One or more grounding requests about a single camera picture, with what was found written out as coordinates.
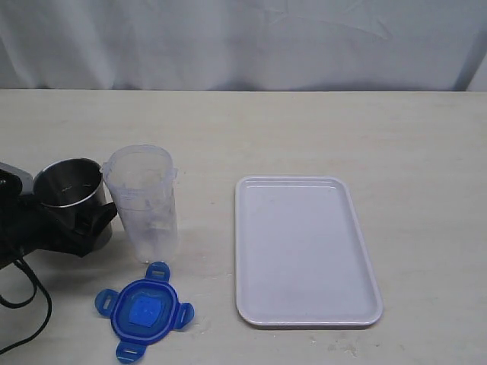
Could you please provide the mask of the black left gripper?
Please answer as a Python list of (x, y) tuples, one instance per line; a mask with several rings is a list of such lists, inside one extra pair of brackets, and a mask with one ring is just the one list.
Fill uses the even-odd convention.
[(21, 188), (18, 178), (1, 179), (2, 268), (38, 249), (83, 257), (84, 238), (99, 236), (117, 214), (113, 202), (77, 208), (70, 230)]

